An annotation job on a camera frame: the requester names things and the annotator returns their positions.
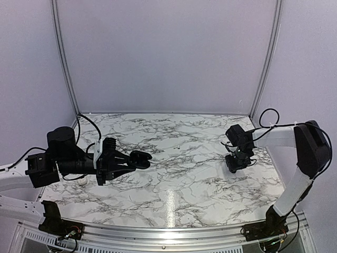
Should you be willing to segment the black earbud charging case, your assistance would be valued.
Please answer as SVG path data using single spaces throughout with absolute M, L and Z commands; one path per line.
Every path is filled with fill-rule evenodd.
M 149 153 L 135 150 L 130 153 L 127 164 L 137 169 L 147 169 L 151 166 L 150 160 L 152 156 Z

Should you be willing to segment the white earbud charging case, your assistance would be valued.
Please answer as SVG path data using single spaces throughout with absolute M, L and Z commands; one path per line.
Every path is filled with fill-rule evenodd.
M 80 186 L 86 185 L 86 184 L 87 184 L 87 177 L 78 179 L 78 180 L 77 180 L 77 183 L 78 183 Z

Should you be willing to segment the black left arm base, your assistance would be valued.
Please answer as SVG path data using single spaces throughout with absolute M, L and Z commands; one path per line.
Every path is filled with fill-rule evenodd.
M 58 205 L 52 201 L 42 201 L 44 206 L 43 222 L 38 225 L 40 231 L 59 236 L 80 240 L 83 234 L 84 224 L 70 221 L 61 217 Z

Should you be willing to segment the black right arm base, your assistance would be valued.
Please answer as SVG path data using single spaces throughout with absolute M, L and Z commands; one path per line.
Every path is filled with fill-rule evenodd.
M 260 240 L 268 237 L 282 235 L 289 231 L 286 219 L 290 213 L 280 216 L 275 210 L 274 205 L 270 206 L 265 214 L 264 221 L 245 224 L 240 233 L 246 241 Z

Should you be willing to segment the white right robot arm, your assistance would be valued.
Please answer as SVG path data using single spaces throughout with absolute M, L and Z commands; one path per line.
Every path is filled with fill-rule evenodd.
M 305 198 L 316 178 L 330 166 L 331 140 L 314 120 L 247 131 L 236 124 L 225 135 L 229 141 L 225 144 L 229 151 L 225 163 L 231 173 L 251 166 L 255 149 L 294 151 L 290 160 L 284 162 L 281 159 L 285 154 L 272 155 L 278 174 L 286 182 L 283 193 L 266 213 L 268 219 L 261 224 L 261 232 L 272 236 L 281 228 L 280 218 L 285 218 Z

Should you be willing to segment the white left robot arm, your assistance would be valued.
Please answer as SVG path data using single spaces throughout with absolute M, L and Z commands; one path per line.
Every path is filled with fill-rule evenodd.
M 1 167 L 1 191 L 43 188 L 59 181 L 57 164 L 47 153 L 29 155 L 17 164 Z M 1 216 L 45 223 L 56 235 L 67 228 L 58 205 L 52 201 L 31 202 L 1 195 Z

